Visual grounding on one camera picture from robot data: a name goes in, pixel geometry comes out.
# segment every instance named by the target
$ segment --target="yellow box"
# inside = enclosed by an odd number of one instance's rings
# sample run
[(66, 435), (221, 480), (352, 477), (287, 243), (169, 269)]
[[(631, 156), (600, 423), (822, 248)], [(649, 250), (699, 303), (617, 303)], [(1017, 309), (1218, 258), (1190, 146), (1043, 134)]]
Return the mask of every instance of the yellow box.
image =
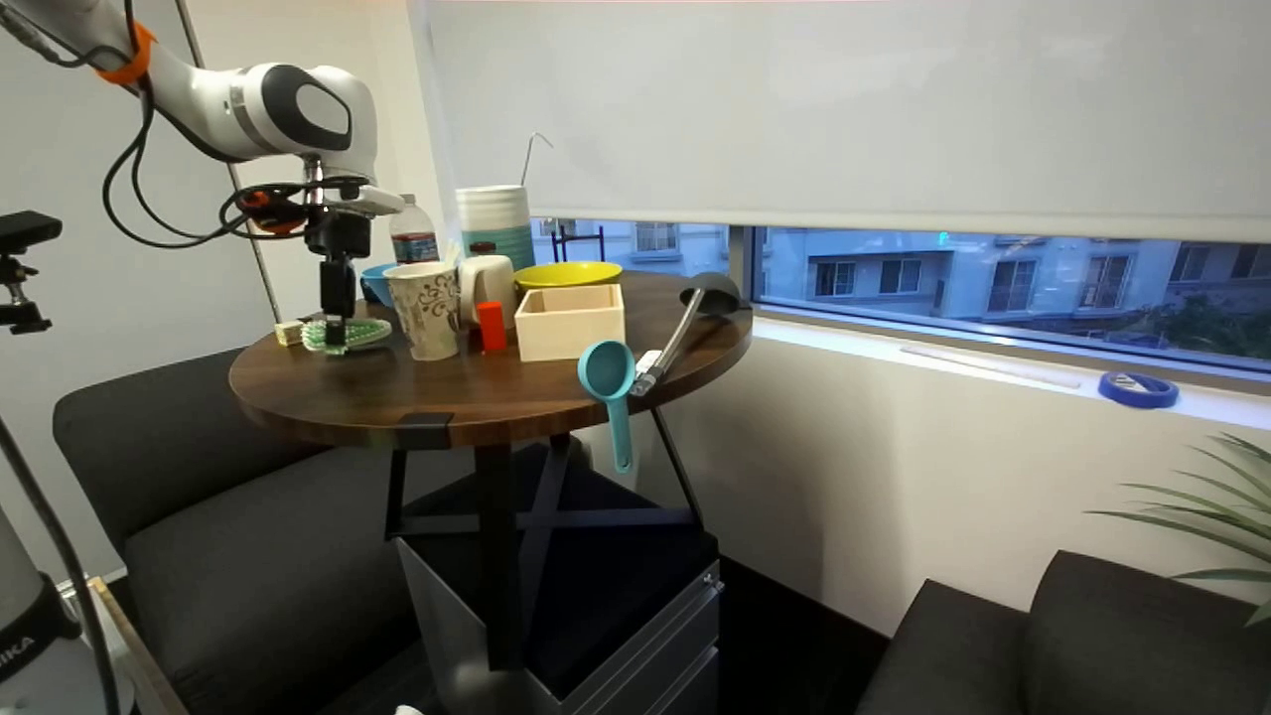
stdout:
[(594, 343), (626, 343), (625, 286), (524, 292), (517, 307), (521, 362), (572, 362)]

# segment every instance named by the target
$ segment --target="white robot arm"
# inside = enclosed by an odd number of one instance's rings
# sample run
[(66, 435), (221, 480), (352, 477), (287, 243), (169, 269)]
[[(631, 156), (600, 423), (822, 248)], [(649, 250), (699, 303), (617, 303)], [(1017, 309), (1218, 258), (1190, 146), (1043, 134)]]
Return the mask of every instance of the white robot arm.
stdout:
[(345, 347), (351, 258), (370, 253), (370, 219), (402, 199), (373, 187), (378, 119), (360, 80), (343, 69), (255, 64), (192, 69), (106, 0), (0, 0), (2, 29), (39, 57), (73, 53), (103, 80), (149, 101), (200, 151), (221, 162), (292, 156), (299, 194), (237, 190), (250, 219), (280, 219), (323, 258), (327, 347)]

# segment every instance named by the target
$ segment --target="green leaves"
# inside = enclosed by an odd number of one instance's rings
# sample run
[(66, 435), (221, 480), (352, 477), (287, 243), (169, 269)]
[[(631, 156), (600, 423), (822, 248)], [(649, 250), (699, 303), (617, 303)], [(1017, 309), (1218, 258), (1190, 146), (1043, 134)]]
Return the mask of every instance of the green leaves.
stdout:
[(1254, 560), (1254, 567), (1202, 567), (1181, 580), (1244, 580), (1264, 583), (1267, 600), (1246, 625), (1271, 625), (1271, 452), (1244, 436), (1214, 436), (1214, 449), (1199, 449), (1214, 473), (1182, 473), (1189, 490), (1126, 486), (1146, 501), (1141, 509), (1096, 509), (1168, 534), (1189, 534)]

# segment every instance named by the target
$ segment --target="table top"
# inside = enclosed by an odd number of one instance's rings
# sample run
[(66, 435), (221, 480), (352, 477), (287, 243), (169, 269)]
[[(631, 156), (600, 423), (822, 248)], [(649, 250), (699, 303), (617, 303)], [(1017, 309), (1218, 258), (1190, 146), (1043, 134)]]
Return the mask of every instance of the table top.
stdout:
[[(664, 276), (625, 276), (619, 281), (631, 354), (658, 348), (682, 313), (679, 292), (690, 281)], [(716, 380), (745, 354), (745, 343), (752, 309), (699, 318), (686, 354), (649, 399), (631, 399), (631, 412)], [(263, 339), (234, 356), (231, 391), (255, 423), (327, 445), (512, 445), (602, 423), (577, 362), (521, 362), (517, 347), (413, 362), (402, 335), (385, 348), (351, 356), (314, 356)]]

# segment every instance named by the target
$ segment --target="floor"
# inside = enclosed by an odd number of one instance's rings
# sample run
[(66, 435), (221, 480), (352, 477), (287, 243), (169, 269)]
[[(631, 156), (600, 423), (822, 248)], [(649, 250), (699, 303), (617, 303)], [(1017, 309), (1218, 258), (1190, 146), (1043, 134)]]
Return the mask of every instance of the floor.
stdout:
[(719, 710), (848, 715), (886, 634), (721, 560)]

